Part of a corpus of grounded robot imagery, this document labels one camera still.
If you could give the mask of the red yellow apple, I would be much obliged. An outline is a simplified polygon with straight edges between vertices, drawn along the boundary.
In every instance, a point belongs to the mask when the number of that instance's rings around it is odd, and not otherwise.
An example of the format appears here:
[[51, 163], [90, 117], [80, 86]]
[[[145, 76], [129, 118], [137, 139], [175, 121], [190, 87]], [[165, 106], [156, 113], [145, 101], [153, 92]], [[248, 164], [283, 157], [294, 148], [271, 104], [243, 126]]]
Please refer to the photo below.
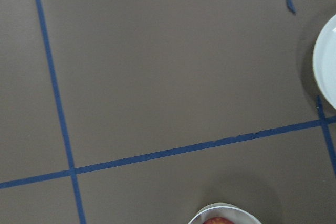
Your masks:
[[234, 224], [234, 223], [224, 217], [213, 217], [204, 221], [203, 224]]

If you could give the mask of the white bowl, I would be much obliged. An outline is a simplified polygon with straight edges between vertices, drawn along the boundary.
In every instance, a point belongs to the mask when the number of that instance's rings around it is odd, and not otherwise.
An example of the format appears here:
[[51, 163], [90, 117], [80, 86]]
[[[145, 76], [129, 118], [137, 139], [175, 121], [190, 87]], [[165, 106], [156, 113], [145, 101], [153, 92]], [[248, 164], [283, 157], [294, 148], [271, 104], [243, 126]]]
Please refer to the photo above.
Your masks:
[[224, 217], [233, 223], [261, 224], [261, 222], [249, 212], [228, 203], [214, 203], [203, 207], [189, 221], [189, 224], [203, 223], [213, 217]]

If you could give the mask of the white round plate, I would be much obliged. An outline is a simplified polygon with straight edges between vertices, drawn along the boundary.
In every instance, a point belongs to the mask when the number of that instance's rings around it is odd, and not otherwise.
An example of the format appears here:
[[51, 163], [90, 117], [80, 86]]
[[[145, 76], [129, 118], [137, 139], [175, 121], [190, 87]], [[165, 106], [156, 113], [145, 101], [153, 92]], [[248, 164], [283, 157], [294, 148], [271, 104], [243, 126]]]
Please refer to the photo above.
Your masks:
[[335, 15], [327, 21], [317, 37], [312, 68], [320, 92], [335, 109]]

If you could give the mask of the brown paper table cover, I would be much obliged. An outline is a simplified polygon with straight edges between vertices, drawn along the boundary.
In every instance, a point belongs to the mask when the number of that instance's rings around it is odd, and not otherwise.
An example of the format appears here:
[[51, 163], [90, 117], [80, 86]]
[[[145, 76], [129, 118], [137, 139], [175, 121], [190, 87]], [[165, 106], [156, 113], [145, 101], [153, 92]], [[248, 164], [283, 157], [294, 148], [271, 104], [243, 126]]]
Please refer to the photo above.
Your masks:
[[1, 0], [1, 223], [335, 223], [335, 0]]

